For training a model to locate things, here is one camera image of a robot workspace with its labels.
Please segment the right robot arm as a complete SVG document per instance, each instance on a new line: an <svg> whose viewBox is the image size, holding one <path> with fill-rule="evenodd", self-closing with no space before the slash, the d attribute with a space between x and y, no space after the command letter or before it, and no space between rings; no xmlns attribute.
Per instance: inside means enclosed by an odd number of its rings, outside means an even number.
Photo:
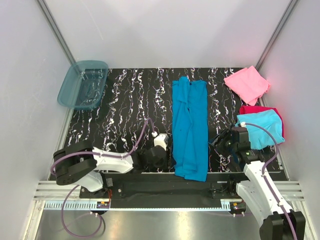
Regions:
<svg viewBox="0 0 320 240"><path fill-rule="evenodd" d="M259 225L262 240L303 240L306 218L295 211L276 188L267 171L267 162L261 152L253 148L245 126L223 130L209 141L218 154L230 157L229 167L243 172L246 180L230 177L219 187L212 187L212 194L226 195L241 199L244 204L234 201L230 205L233 216L243 215L250 209Z"/></svg>

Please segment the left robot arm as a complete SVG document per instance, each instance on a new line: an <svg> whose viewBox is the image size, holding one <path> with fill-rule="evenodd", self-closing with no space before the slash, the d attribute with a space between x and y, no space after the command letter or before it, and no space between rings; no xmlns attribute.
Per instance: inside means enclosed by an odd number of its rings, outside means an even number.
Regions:
<svg viewBox="0 0 320 240"><path fill-rule="evenodd" d="M107 152L94 147L89 140L80 141L53 154L50 172L56 184L71 184L86 188L97 198L108 193L108 184L101 171L120 174L140 174L168 165L169 136L161 133L153 139L153 147L131 153Z"/></svg>

